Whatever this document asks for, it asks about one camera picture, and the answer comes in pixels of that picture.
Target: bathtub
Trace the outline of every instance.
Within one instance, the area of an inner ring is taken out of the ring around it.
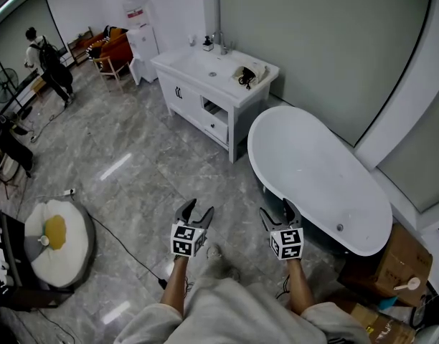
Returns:
[[[293,202],[308,229],[319,231],[309,234],[315,242],[360,256],[386,244],[392,210],[384,191],[310,113],[288,106],[261,113],[248,135],[248,153],[273,211],[282,210],[276,201]]]

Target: cable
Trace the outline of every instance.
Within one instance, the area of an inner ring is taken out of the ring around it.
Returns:
[[[135,260],[135,261],[137,261],[142,267],[144,267],[146,270],[148,270],[156,279],[157,279],[157,281],[159,282],[159,285],[162,287],[162,289],[166,289],[166,287],[167,287],[167,281],[165,280],[165,279],[161,279],[160,277],[158,277],[156,274],[154,274],[154,272],[151,270],[151,269],[149,269],[143,262],[141,262],[140,260],[138,260],[128,249],[127,249],[127,247],[121,242],[121,240],[118,238],[118,237],[116,237],[115,235],[114,235],[114,233],[112,232],[112,231],[110,231],[110,229],[107,227],[107,226],[105,226],[101,221],[99,221],[98,219],[96,219],[92,214],[90,214],[90,213],[88,213],[89,214],[89,217],[91,218],[91,219],[93,219],[94,221],[96,221],[97,223],[99,223],[99,225],[101,225],[104,229],[106,229],[110,234],[111,234],[111,236],[113,236],[115,239],[116,239],[116,241],[118,241],[120,244],[121,244],[121,246],[125,249],[125,251],[129,254],[129,255],[131,255],[132,257],[133,257],[133,259]]]
[[[20,196],[20,203],[19,203],[19,207],[17,208],[16,219],[19,217],[20,208],[22,207],[22,204],[24,202],[25,191],[27,189],[27,183],[28,183],[28,176],[25,176],[24,190],[22,191],[22,196]]]
[[[22,319],[15,313],[15,311],[12,311],[12,313],[14,313],[15,317],[17,317],[17,320],[22,324],[22,326],[25,328],[25,330],[27,331],[27,333],[29,333],[29,335],[32,337],[32,339],[34,340],[34,342],[36,344],[39,344],[38,340],[36,340],[32,334],[32,332],[30,330],[28,330],[28,327],[25,325],[25,323],[22,321]]]
[[[42,317],[44,317],[47,321],[49,321],[50,323],[56,325],[56,326],[57,326],[61,331],[63,331],[65,334],[68,334],[69,336],[71,336],[71,338],[73,339],[73,344],[76,343],[75,337],[74,337],[73,335],[71,335],[69,332],[67,332],[64,328],[62,328],[62,326],[60,326],[60,325],[57,324],[56,322],[54,322],[54,321],[52,321],[52,320],[49,320],[49,319],[47,318],[47,316],[46,316],[44,313],[42,313],[41,310],[40,310],[39,308],[38,308],[37,311],[38,311],[38,312],[42,315]]]
[[[36,143],[36,141],[39,139],[39,137],[41,136],[41,134],[42,134],[42,131],[53,121],[53,120],[55,120],[56,118],[58,118],[61,114],[63,114],[63,112],[64,111],[66,111],[66,107],[60,112],[60,113],[58,113],[58,114],[56,114],[56,115],[52,115],[50,118],[49,118],[49,122],[46,124],[46,125],[44,125],[42,128],[41,128],[41,130],[39,131],[39,133],[38,133],[38,135],[33,135],[32,136],[32,139],[30,140],[32,143]]]
[[[184,281],[186,282],[186,288],[184,289],[184,298],[188,295],[188,292],[191,292],[192,286],[194,283],[190,283],[188,277],[184,277]]]
[[[276,295],[275,298],[278,300],[282,295],[285,293],[289,293],[290,290],[288,289],[288,281],[290,279],[290,275],[288,275],[285,279],[285,282],[283,282],[283,292],[281,292],[279,295]]]

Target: orange armchair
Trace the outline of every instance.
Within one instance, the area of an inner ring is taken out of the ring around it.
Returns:
[[[112,28],[110,40],[108,42],[101,41],[105,36],[103,33],[99,33],[84,42],[84,47],[90,47],[92,44],[97,43],[97,47],[101,47],[100,59],[109,57],[114,67],[122,67],[123,65],[130,63],[133,59],[131,46],[127,40],[127,34],[122,31],[121,28]],[[101,71],[111,71],[108,60],[102,61]]]

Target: round cushion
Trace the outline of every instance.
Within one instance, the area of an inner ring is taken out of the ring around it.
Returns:
[[[38,239],[47,234],[53,245],[44,247]],[[82,277],[94,239],[87,212],[70,201],[37,204],[25,222],[25,252],[34,273],[55,287],[66,287]]]

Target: wooden chair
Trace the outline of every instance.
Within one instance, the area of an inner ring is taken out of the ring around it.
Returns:
[[[109,71],[108,70],[103,71],[103,70],[100,69],[98,63],[99,62],[104,62],[104,61],[108,62],[108,65],[110,67]],[[116,81],[117,81],[117,83],[119,85],[119,88],[121,89],[121,92],[124,93],[124,89],[122,88],[122,85],[121,85],[121,78],[119,77],[119,72],[124,67],[126,67],[126,66],[128,67],[128,62],[126,62],[124,65],[122,65],[121,67],[119,67],[116,70],[114,69],[114,66],[111,63],[110,56],[102,57],[100,59],[93,59],[93,63],[95,65],[95,67],[97,68],[98,73],[100,74],[100,77],[102,78],[103,84],[105,85],[106,89],[108,89],[108,92],[110,92],[110,90],[109,90],[108,86],[106,85],[106,81],[105,81],[105,78],[103,77],[103,75],[112,75],[112,76],[114,76],[114,78],[116,79]]]

